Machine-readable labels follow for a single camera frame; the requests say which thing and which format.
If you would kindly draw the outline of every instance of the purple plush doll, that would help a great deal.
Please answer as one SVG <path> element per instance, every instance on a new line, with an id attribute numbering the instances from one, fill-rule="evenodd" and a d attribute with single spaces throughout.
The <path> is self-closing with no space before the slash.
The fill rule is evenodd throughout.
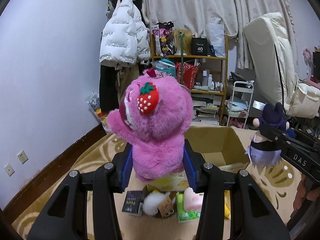
<path id="1" fill-rule="evenodd" d="M 271 104 L 266 104 L 262 111 L 262 117 L 255 118 L 253 125 L 259 127 L 260 124 L 266 123 L 281 131 L 286 131 L 289 128 L 289 123 L 282 119 L 282 109 L 282 104 L 279 102 L 276 103 L 275 108 Z M 276 165 L 281 161 L 280 153 L 281 150 L 276 148 L 276 144 L 262 136 L 260 131 L 252 136 L 250 146 L 246 151 L 251 163 L 258 168 Z"/>

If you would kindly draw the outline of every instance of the white curtain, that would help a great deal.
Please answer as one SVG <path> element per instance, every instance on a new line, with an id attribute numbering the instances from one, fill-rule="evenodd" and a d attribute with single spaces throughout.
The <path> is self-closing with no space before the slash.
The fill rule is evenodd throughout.
<path id="1" fill-rule="evenodd" d="M 231 38 L 238 34 L 234 0 L 146 0 L 150 27 L 158 22 L 174 23 L 175 28 L 189 28 L 192 33 L 206 37 L 206 23 L 225 24 Z"/>
<path id="2" fill-rule="evenodd" d="M 289 11 L 289 0 L 235 0 L 238 15 L 238 55 L 237 67 L 240 69 L 253 69 L 253 63 L 248 43 L 243 35 L 243 27 L 251 20 L 270 12 L 280 12 L 286 23 L 289 41 L 292 47 L 294 69 L 298 73 L 297 47 L 292 26 L 292 17 Z"/>

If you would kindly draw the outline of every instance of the wooden baseboard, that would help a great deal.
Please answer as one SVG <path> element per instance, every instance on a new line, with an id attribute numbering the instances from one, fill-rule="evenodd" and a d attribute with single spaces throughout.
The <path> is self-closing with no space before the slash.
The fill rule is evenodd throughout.
<path id="1" fill-rule="evenodd" d="M 105 135 L 102 125 L 96 126 L 44 167 L 4 208 L 3 214 L 9 223 L 13 223 L 42 193 L 68 172 L 85 150 Z"/>

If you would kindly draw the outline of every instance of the white puffer jacket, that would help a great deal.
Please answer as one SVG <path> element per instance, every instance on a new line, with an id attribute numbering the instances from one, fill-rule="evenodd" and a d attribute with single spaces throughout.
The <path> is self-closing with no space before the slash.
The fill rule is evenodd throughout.
<path id="1" fill-rule="evenodd" d="M 137 59 L 150 59 L 148 28 L 132 1 L 118 0 L 111 19 L 103 29 L 100 47 L 102 65 L 119 69 L 135 65 Z"/>

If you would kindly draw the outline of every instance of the beige rug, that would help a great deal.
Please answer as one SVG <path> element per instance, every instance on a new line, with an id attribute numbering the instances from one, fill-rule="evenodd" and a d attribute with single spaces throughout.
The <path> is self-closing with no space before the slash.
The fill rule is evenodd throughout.
<path id="1" fill-rule="evenodd" d="M 254 131 L 235 128 L 244 147 L 250 143 L 250 135 Z M 79 170 L 81 173 L 95 171 L 106 162 L 111 162 L 117 152 L 124 150 L 125 142 L 114 134 L 106 135 L 88 150 L 86 150 L 72 166 L 72 170 Z M 254 177 L 256 182 L 268 196 L 284 223 L 288 222 L 293 211 L 292 203 L 296 194 L 296 188 L 300 181 L 300 173 L 286 162 L 281 162 L 274 168 L 258 171 L 251 165 L 247 171 Z M 27 238 L 28 232 L 34 223 L 39 212 L 62 182 L 65 176 L 44 192 L 32 205 L 30 205 L 12 224 L 17 232 Z M 144 184 L 138 181 L 132 172 L 128 190 L 142 189 Z M 125 194 L 115 194 L 115 202 L 119 225 L 124 240 L 191 240 L 196 233 L 197 222 L 178 224 L 175 216 L 160 220 L 147 215 L 133 217 L 122 213 L 122 205 Z M 92 223 L 92 193 L 88 194 L 87 206 L 87 227 L 88 238 L 94 240 Z M 229 239 L 230 221 L 225 220 L 224 237 Z"/>

